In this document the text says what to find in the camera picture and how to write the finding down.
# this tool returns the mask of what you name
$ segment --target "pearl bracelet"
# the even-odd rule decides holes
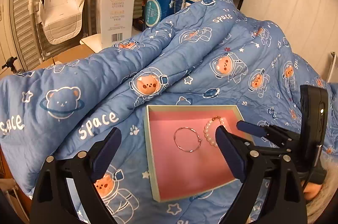
[[[218,147],[217,143],[216,143],[216,140],[213,140],[209,134],[209,127],[211,125],[211,123],[215,120],[219,120],[219,122],[221,123],[221,125],[224,126],[224,119],[221,118],[220,116],[215,116],[214,118],[210,119],[206,126],[204,127],[204,136],[205,138],[207,139],[207,141],[210,143],[211,146],[215,146],[215,147]]]

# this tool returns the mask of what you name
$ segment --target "paw print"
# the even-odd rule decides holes
[[[139,129],[136,127],[136,126],[132,126],[131,128],[130,128],[130,135],[137,135],[138,133],[139,133]]]

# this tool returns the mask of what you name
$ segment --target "cardboard box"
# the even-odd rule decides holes
[[[189,104],[180,97],[177,104]],[[227,131],[252,141],[250,135],[239,131],[236,124],[243,120],[236,105],[224,106],[162,106],[148,105],[144,130],[151,191],[158,202],[198,196],[235,180],[218,147],[210,145],[204,136],[204,127],[215,116],[224,119]],[[215,130],[220,126],[215,120],[209,127],[215,141]],[[190,127],[202,139],[194,152],[180,150],[176,143],[187,150],[195,149],[199,142],[194,132],[178,128]]]
[[[134,0],[98,0],[98,6],[97,28],[103,48],[131,37]]]

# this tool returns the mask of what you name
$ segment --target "quilted blanket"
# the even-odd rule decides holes
[[[337,86],[292,52],[277,24],[245,17],[232,0],[202,0],[85,59],[2,79],[0,144],[15,180],[32,196],[47,156],[72,157],[118,127],[121,146],[97,182],[107,185],[98,191],[118,223],[218,223],[240,189],[238,180],[201,196],[153,200],[145,105],[234,104],[247,122],[300,131],[302,84],[328,91],[324,150],[336,155]],[[69,184],[79,218],[88,222]],[[268,181],[253,219],[267,187]]]

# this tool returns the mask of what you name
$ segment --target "wall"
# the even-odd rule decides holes
[[[11,56],[16,57],[11,27],[8,26],[10,24],[8,6],[9,0],[0,0],[0,79],[6,75],[12,74],[10,68],[1,69],[1,66],[4,65]],[[17,70],[22,68],[19,60],[14,62],[14,66]]]
[[[327,78],[330,51],[338,52],[338,0],[244,0],[241,11],[276,22],[293,52]]]

